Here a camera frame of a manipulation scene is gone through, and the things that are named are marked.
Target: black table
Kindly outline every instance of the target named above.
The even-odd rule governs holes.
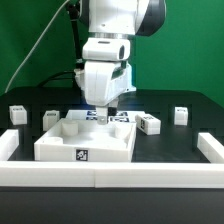
[[[28,124],[13,126],[9,106],[23,105]],[[187,127],[175,126],[175,106],[187,107]],[[18,128],[20,146],[10,160],[32,161],[46,110],[93,109],[78,89],[16,88],[0,97],[0,134]],[[224,109],[191,91],[149,91],[120,97],[118,110],[145,111],[161,120],[161,134],[137,130],[132,162],[208,163],[197,149],[199,132],[224,143]],[[223,223],[224,190],[0,188],[0,223]]]

